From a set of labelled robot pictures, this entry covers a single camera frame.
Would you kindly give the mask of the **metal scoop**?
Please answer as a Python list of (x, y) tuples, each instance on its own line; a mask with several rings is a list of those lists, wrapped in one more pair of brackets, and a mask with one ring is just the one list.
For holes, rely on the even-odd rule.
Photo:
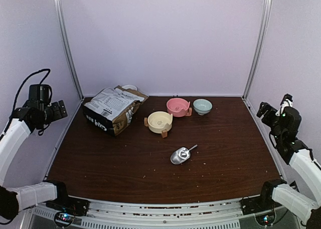
[(198, 145), (194, 145), (191, 148), (181, 147), (174, 151), (170, 157), (170, 161), (174, 165), (179, 165), (187, 161), (191, 157), (191, 151), (197, 148)]

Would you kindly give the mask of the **pet food bag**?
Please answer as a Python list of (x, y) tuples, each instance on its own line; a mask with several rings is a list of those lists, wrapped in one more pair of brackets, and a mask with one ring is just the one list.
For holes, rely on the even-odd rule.
[(147, 99), (147, 95), (137, 90), (121, 86), (105, 88), (84, 103), (82, 111), (94, 126), (117, 136), (131, 124), (133, 115)]

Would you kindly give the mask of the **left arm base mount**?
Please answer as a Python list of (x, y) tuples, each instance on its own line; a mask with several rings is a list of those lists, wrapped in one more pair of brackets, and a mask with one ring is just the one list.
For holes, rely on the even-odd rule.
[(74, 216), (86, 216), (90, 202), (86, 199), (75, 197), (59, 197), (55, 200), (47, 201), (46, 207), (57, 211), (66, 212)]

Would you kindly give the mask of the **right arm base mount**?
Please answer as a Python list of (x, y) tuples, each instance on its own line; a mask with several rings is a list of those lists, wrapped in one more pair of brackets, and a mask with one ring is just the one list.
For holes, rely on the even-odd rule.
[(275, 203), (273, 201), (263, 201), (260, 196), (244, 197), (240, 200), (240, 205), (243, 215), (273, 210), (275, 207)]

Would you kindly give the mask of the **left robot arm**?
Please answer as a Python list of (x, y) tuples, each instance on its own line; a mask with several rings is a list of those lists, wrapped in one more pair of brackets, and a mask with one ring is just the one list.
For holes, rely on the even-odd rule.
[[(26, 139), (37, 130), (43, 134), (52, 122), (67, 117), (62, 100), (52, 102), (52, 88), (47, 84), (29, 87), (29, 98), (23, 107), (14, 108), (8, 123), (1, 133), (1, 184), (4, 184), (9, 166)], [(44, 181), (23, 187), (1, 186), (1, 225), (10, 224), (19, 212), (52, 201), (61, 211), (72, 207), (62, 182)]]

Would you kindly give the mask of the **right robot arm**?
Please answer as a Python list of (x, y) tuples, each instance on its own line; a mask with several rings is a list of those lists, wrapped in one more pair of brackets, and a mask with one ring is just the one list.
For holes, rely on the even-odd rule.
[(262, 102), (256, 115), (271, 129), (274, 147), (281, 158), (300, 175), (314, 195), (314, 199), (310, 199), (284, 180), (276, 179), (264, 183), (257, 205), (266, 210), (274, 203), (281, 204), (306, 228), (320, 228), (320, 164), (312, 150), (297, 138), (300, 113), (291, 100), (285, 99), (278, 110)]

